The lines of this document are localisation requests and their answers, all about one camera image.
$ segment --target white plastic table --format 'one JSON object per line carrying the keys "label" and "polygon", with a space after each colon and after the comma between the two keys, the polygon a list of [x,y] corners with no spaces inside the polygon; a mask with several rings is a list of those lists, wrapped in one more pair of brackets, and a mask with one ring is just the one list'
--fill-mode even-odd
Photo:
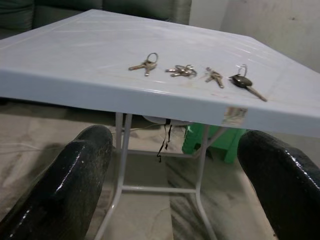
{"label": "white plastic table", "polygon": [[[128,71],[153,52],[159,60],[148,77],[143,69]],[[188,64],[197,77],[165,72]],[[242,64],[268,102],[228,81]],[[224,76],[224,89],[205,82],[206,67]],[[0,97],[117,112],[118,149],[128,113],[117,191],[96,240],[124,190],[195,194],[216,239],[200,199],[206,147],[229,127],[320,137],[319,90],[320,74],[251,37],[101,10],[0,41]],[[132,114],[205,124],[201,151],[192,156],[200,156],[195,189],[124,185]],[[221,126],[210,140],[209,125]]]}

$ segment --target wall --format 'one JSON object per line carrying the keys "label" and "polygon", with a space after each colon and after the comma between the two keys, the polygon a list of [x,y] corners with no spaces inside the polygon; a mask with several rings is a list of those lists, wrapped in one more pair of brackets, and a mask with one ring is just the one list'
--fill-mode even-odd
{"label": "wall", "polygon": [[251,36],[320,73],[320,0],[229,0],[221,30]]}
{"label": "wall", "polygon": [[229,0],[192,0],[189,24],[219,30],[228,2]]}

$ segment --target gray sofa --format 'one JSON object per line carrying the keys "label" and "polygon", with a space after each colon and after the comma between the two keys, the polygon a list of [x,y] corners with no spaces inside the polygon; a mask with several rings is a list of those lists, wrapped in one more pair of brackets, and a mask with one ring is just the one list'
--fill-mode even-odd
{"label": "gray sofa", "polygon": [[188,24],[192,0],[0,0],[0,39],[90,9]]}

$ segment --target sticker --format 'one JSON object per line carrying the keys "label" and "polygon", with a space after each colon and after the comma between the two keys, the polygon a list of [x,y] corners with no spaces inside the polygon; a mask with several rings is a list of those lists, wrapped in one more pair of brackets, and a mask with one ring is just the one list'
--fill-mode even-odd
{"label": "sticker", "polygon": [[222,124],[231,127],[239,127],[244,123],[247,112],[248,108],[227,107]]}

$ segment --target key fob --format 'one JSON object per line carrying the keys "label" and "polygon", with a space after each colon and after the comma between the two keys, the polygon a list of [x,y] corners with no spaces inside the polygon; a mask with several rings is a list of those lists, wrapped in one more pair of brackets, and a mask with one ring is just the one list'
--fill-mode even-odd
{"label": "key fob", "polygon": [[231,76],[230,79],[234,85],[242,89],[252,86],[252,82],[248,78],[239,74]]}

